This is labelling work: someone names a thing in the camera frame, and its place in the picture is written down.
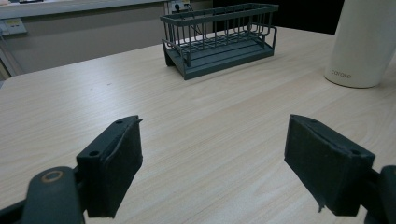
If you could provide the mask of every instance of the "white wall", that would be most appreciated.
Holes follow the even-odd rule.
[[[211,0],[191,1],[194,10]],[[27,34],[4,36],[22,74],[161,44],[164,3],[21,18]]]

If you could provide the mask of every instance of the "wall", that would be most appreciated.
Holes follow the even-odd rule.
[[[246,2],[279,5],[273,25],[334,35],[344,0],[228,0],[214,1],[214,7],[226,7]]]
[[[3,66],[2,63],[0,63],[0,82],[2,80],[6,80],[7,78],[9,78],[9,75],[8,75],[8,73],[6,71],[6,68]]]
[[[194,10],[211,0],[191,1]],[[21,74],[161,44],[164,3],[22,18],[28,31],[5,40]]]

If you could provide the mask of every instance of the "dish drying rack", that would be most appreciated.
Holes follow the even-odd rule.
[[[175,65],[188,80],[273,56],[277,10],[278,5],[247,3],[162,16],[166,65]]]

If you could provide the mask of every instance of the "light wood grain tabletop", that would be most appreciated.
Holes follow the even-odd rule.
[[[116,218],[87,223],[363,223],[363,207],[318,213],[284,162],[296,114],[372,151],[375,170],[396,164],[396,57],[380,85],[346,88],[323,76],[333,42],[279,28],[275,56],[188,81],[161,45],[12,77],[0,89],[0,208],[138,115],[143,165]]]

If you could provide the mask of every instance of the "white container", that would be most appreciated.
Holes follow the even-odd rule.
[[[396,50],[396,0],[346,0],[335,35],[325,77],[354,88],[379,84]]]

